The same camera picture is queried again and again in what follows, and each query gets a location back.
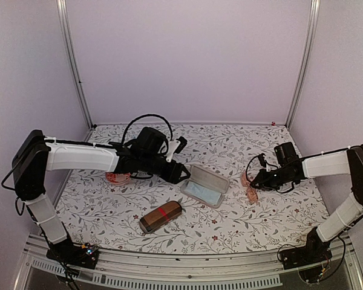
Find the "pink translucent sunglasses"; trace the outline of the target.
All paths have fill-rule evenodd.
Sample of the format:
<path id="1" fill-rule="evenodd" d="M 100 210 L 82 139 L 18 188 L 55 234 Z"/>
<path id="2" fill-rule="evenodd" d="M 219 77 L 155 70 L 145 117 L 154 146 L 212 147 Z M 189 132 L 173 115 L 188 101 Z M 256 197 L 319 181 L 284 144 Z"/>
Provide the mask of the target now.
<path id="1" fill-rule="evenodd" d="M 255 188 L 250 185 L 250 182 L 246 178 L 246 172 L 243 172 L 241 175 L 241 184 L 246 191 L 246 196 L 250 202 L 250 204 L 256 204 L 258 202 L 258 195 Z"/>

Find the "pink glasses case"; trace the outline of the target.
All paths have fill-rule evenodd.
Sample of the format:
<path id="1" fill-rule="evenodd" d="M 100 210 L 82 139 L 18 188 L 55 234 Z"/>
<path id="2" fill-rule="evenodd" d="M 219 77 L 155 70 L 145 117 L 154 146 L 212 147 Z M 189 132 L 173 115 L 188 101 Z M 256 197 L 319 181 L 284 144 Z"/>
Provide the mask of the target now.
<path id="1" fill-rule="evenodd" d="M 211 208 L 218 208 L 224 199 L 224 194 L 227 193 L 229 189 L 230 180 L 227 177 L 224 177 L 223 175 L 219 173 L 215 173 L 207 168 L 204 168 L 203 166 L 199 165 L 192 165 L 190 167 L 190 173 L 191 176 L 189 179 L 187 179 L 182 186 L 180 187 L 180 191 L 185 194 L 186 196 L 195 199 L 196 201 L 201 202 L 204 205 L 207 205 Z M 196 184 L 202 185 L 203 187 L 206 187 L 208 189 L 214 190 L 216 192 L 221 193 L 221 199 L 220 202 L 217 205 L 210 205 L 205 202 L 202 202 L 201 200 L 189 195 L 186 193 L 186 186 L 188 182 L 194 182 Z"/>

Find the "small blue cloth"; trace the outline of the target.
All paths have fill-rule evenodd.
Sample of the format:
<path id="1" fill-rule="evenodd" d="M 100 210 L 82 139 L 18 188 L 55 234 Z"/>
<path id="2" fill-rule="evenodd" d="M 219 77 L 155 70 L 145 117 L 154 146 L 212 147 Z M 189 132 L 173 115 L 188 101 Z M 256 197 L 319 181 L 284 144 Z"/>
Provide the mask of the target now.
<path id="1" fill-rule="evenodd" d="M 221 199 L 221 193 L 194 182 L 188 182 L 185 190 L 187 194 L 210 205 L 217 205 Z"/>

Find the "brown plaid glasses case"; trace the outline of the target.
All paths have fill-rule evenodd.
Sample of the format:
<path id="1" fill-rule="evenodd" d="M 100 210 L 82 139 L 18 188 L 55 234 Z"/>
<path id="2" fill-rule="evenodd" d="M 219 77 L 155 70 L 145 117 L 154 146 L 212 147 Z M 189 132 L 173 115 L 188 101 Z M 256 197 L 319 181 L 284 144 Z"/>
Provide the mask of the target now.
<path id="1" fill-rule="evenodd" d="M 144 215 L 139 220 L 139 225 L 144 233 L 153 233 L 173 219 L 179 217 L 181 213 L 181 205 L 177 201 L 169 201 Z"/>

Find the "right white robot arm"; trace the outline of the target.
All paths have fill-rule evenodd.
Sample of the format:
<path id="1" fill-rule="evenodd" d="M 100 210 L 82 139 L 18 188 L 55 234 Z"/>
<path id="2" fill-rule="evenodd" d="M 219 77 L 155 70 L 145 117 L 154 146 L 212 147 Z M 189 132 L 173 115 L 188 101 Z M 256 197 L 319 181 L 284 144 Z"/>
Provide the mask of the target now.
<path id="1" fill-rule="evenodd" d="M 305 157 L 295 152 L 291 142 L 276 146 L 274 151 L 278 161 L 276 166 L 269 164 L 264 154 L 257 156 L 262 168 L 249 181 L 251 187 L 280 192 L 282 186 L 289 184 L 292 191 L 307 179 L 320 184 L 321 180 L 331 176 L 350 178 L 350 192 L 346 199 L 307 235 L 309 244 L 301 249 L 303 261 L 314 263 L 324 254 L 323 245 L 363 218 L 363 144 Z"/>

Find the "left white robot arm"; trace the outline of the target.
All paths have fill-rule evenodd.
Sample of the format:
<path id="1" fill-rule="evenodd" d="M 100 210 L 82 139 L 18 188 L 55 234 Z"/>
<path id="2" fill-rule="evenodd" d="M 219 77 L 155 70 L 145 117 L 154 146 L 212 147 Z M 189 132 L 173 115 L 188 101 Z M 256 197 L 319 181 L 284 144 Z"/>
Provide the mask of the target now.
<path id="1" fill-rule="evenodd" d="M 146 173 L 178 184 L 190 177 L 188 169 L 173 159 L 186 146 L 185 138 L 167 138 L 144 127 L 137 138 L 108 144 L 58 140 L 33 130 L 13 158 L 8 176 L 14 191 L 25 203 L 45 233 L 54 252 L 64 262 L 73 262 L 78 250 L 56 214 L 44 187 L 45 174 L 53 170 L 96 170 L 116 174 Z"/>

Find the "red patterned bowl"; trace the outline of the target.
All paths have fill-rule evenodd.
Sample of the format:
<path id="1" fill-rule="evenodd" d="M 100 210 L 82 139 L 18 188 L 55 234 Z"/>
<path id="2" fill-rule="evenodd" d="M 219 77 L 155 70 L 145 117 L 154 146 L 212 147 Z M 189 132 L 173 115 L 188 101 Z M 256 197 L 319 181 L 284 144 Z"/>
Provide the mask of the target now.
<path id="1" fill-rule="evenodd" d="M 117 174 L 113 172 L 106 172 L 105 177 L 108 182 L 118 186 L 126 185 L 131 180 L 131 175 L 129 173 Z"/>

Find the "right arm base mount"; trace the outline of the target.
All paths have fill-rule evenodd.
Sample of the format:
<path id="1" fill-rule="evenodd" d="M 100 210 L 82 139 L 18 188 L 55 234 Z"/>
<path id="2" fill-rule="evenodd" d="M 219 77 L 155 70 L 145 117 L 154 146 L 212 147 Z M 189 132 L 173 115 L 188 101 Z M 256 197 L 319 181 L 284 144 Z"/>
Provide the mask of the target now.
<path id="1" fill-rule="evenodd" d="M 306 236 L 306 244 L 300 247 L 278 250 L 278 260 L 284 269 L 298 268 L 332 258 L 330 242 L 323 242 L 313 228 Z"/>

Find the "front aluminium rail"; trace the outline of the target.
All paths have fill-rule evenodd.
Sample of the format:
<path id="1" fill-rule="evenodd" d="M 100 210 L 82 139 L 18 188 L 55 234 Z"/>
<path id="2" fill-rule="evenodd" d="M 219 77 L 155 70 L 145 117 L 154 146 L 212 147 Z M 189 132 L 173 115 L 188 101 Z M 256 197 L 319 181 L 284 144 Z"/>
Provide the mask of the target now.
<path id="1" fill-rule="evenodd" d="M 63 267 L 46 257 L 43 238 L 25 244 L 15 289 L 363 289 L 363 273 L 348 236 L 331 244 L 332 259 L 318 283 L 320 263 L 285 269 L 278 250 L 236 254 L 150 254 L 101 249 L 94 269 Z"/>

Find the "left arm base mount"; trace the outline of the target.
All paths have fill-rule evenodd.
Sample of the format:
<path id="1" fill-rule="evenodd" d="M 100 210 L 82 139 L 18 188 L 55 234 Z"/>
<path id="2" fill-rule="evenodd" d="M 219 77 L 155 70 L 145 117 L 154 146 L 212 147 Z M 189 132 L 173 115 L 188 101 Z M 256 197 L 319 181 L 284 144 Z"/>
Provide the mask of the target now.
<path id="1" fill-rule="evenodd" d="M 79 266 L 87 269 L 95 269 L 99 258 L 99 246 L 85 243 L 77 245 L 71 238 L 53 244 L 46 239 L 48 251 L 46 257 L 63 265 Z"/>

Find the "right aluminium frame post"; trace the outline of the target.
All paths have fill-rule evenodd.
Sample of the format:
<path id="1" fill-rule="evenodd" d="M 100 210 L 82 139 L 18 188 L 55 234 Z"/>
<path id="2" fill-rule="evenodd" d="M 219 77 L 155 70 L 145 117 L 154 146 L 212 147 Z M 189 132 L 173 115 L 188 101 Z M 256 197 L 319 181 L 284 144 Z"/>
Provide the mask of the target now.
<path id="1" fill-rule="evenodd" d="M 302 52 L 300 67 L 298 76 L 295 83 L 295 89 L 293 92 L 292 101 L 290 104 L 289 112 L 287 114 L 285 127 L 288 130 L 291 130 L 294 121 L 295 121 L 295 115 L 299 106 L 299 102 L 301 99 L 301 94 L 303 91 L 303 87 L 306 80 L 307 70 L 309 67 L 311 54 L 312 54 L 312 48 L 315 41 L 315 35 L 317 31 L 317 25 L 318 25 L 318 15 L 319 15 L 319 8 L 320 8 L 320 0 L 311 0 L 310 1 L 310 12 L 309 12 L 309 19 L 307 23 L 307 29 L 306 29 L 306 38 L 304 42 L 304 48 Z"/>

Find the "aluminium frame post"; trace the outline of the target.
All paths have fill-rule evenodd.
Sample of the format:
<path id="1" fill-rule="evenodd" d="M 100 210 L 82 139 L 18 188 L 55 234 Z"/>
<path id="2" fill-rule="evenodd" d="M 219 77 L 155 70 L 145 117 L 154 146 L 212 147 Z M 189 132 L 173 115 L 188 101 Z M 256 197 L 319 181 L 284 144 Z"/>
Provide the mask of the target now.
<path id="1" fill-rule="evenodd" d="M 304 42 L 304 48 L 302 52 L 300 67 L 298 76 L 295 83 L 295 89 L 293 92 L 292 101 L 290 104 L 289 112 L 287 114 L 285 127 L 288 130 L 291 130 L 294 121 L 295 121 L 295 115 L 299 106 L 299 102 L 301 99 L 301 94 L 303 91 L 303 87 L 306 80 L 307 70 L 309 67 L 311 54 L 312 54 L 312 48 L 315 41 L 315 35 L 317 31 L 317 25 L 318 25 L 318 15 L 319 15 L 319 8 L 320 8 L 320 0 L 311 0 L 310 1 L 310 12 L 309 12 L 309 19 L 307 23 L 307 29 L 306 29 L 306 38 Z"/>
<path id="2" fill-rule="evenodd" d="M 89 129 L 93 127 L 93 121 L 91 118 L 90 110 L 88 107 L 87 100 L 85 98 L 85 93 L 82 86 L 82 80 L 80 78 L 80 73 L 76 61 L 75 51 L 74 51 L 74 43 L 70 30 L 70 23 L 68 18 L 67 11 L 67 1 L 57 0 L 57 11 L 60 22 L 60 27 L 62 31 L 62 37 L 64 40 L 65 49 L 67 52 L 68 63 L 70 66 L 71 75 L 73 77 L 74 87 L 76 90 L 76 94 L 78 97 L 79 105 L 85 119 L 85 123 Z"/>

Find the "left aluminium frame post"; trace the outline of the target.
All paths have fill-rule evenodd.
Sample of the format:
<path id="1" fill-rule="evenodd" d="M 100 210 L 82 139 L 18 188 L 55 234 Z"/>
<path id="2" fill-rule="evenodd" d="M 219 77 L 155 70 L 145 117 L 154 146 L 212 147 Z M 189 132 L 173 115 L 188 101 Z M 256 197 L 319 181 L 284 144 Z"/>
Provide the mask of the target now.
<path id="1" fill-rule="evenodd" d="M 76 61 L 75 51 L 74 51 L 74 43 L 70 30 L 70 23 L 68 18 L 67 11 L 67 1 L 57 0 L 57 11 L 60 22 L 60 27 L 62 31 L 62 37 L 64 40 L 65 49 L 67 52 L 68 63 L 70 66 L 71 75 L 73 77 L 74 87 L 76 90 L 76 94 L 78 97 L 79 105 L 85 119 L 85 123 L 89 129 L 93 127 L 93 121 L 91 118 L 90 110 L 88 107 L 87 100 L 85 98 L 85 93 L 82 86 L 82 80 L 80 78 L 80 73 Z"/>

